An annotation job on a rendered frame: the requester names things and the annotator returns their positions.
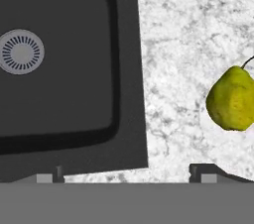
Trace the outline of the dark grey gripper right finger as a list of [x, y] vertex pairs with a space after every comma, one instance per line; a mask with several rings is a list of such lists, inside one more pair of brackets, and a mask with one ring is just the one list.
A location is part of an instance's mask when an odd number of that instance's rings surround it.
[[190, 183], [254, 183], [254, 180], [227, 173], [215, 164], [190, 164], [189, 173]]

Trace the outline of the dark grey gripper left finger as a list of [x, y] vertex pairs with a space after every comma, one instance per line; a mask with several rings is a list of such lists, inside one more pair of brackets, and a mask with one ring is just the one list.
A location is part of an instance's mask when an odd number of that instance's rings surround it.
[[64, 169], [56, 166], [48, 170], [32, 170], [16, 175], [11, 182], [20, 183], [64, 183]]

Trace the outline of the green pear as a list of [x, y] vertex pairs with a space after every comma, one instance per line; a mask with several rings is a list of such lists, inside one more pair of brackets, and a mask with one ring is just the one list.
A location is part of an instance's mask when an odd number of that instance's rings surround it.
[[211, 120], [226, 131], [245, 131], [254, 123], [254, 78], [242, 65], [230, 67], [210, 88], [205, 106]]

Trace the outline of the dark grey sink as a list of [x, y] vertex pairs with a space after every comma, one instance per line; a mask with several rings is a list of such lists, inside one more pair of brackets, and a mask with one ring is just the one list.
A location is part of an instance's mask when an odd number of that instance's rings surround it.
[[0, 0], [0, 182], [147, 165], [138, 0]]

